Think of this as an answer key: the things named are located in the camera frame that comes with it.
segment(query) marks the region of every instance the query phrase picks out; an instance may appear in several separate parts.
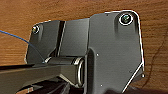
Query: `wire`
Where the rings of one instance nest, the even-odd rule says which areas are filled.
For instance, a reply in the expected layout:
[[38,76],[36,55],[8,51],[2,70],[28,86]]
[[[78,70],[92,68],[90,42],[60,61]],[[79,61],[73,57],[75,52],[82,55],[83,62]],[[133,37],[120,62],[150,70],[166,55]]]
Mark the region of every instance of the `wire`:
[[162,42],[161,46],[158,48],[157,52],[156,52],[156,53],[154,54],[154,56],[152,57],[151,68],[150,68],[149,76],[148,76],[147,80],[145,81],[145,83],[142,85],[142,88],[145,87],[145,86],[148,84],[148,82],[149,82],[149,80],[150,80],[150,78],[151,78],[151,74],[152,74],[152,71],[153,71],[153,65],[154,65],[155,59],[157,58],[157,56],[158,56],[160,50],[163,48],[163,46],[164,46],[164,44],[165,44],[165,41],[166,41],[166,38],[167,38],[167,34],[168,34],[168,31],[165,32],[165,35],[164,35],[163,42]]
[[45,63],[45,59],[42,57],[41,53],[38,51],[38,49],[37,49],[33,44],[31,44],[30,42],[28,42],[27,40],[25,40],[25,39],[23,39],[23,38],[21,38],[21,37],[19,37],[19,36],[10,34],[10,33],[8,33],[8,32],[2,31],[2,30],[0,30],[0,32],[3,33],[3,34],[10,35],[10,36],[12,36],[12,37],[18,38],[18,39],[20,39],[20,40],[26,42],[28,45],[30,45],[30,46],[39,54],[40,58],[43,60],[42,63]]

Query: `bolt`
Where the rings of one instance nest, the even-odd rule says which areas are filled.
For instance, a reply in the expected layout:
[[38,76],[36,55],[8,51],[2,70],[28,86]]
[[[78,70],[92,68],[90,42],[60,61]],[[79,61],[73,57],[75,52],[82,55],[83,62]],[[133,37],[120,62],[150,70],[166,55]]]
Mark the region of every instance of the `bolt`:
[[124,14],[120,17],[120,23],[122,25],[129,25],[132,22],[132,16],[130,14]]
[[33,32],[34,34],[37,34],[37,33],[39,32],[39,26],[33,26],[33,27],[32,27],[32,32]]

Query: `metal bracket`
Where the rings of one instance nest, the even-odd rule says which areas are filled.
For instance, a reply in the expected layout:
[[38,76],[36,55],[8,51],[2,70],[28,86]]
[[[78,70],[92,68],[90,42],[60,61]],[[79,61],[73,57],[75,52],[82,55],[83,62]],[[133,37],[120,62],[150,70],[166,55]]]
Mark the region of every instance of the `metal bracket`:
[[34,66],[0,72],[2,94],[53,77],[82,88],[83,94],[123,93],[144,71],[139,17],[130,10],[38,23],[30,43],[46,62],[29,46],[26,60]]

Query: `dark background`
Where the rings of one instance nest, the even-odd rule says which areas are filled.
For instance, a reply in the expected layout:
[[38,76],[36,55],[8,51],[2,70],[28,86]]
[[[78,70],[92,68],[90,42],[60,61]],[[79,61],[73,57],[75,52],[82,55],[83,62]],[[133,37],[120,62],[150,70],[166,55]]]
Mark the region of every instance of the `dark background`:
[[[147,81],[144,89],[168,91],[168,0],[0,0],[0,30],[29,40],[36,23],[117,10],[140,16],[146,77],[132,85]],[[26,50],[26,43],[0,33],[1,66],[24,64]]]

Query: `metal plate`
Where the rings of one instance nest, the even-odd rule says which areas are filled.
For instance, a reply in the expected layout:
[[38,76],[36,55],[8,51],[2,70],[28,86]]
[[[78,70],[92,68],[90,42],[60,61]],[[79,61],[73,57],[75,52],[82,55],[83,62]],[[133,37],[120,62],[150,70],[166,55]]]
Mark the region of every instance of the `metal plate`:
[[84,56],[87,51],[89,18],[65,22],[59,56]]
[[[119,22],[130,14],[129,25]],[[142,45],[138,15],[118,11],[93,15],[89,24],[87,56],[87,94],[104,94],[107,90],[123,92],[142,66]]]
[[[38,49],[44,59],[47,59],[50,53],[56,49],[59,23],[60,21],[56,20],[36,24],[39,26],[39,32],[31,33],[30,43]],[[31,46],[28,46],[26,60],[31,64],[43,62],[37,51]]]

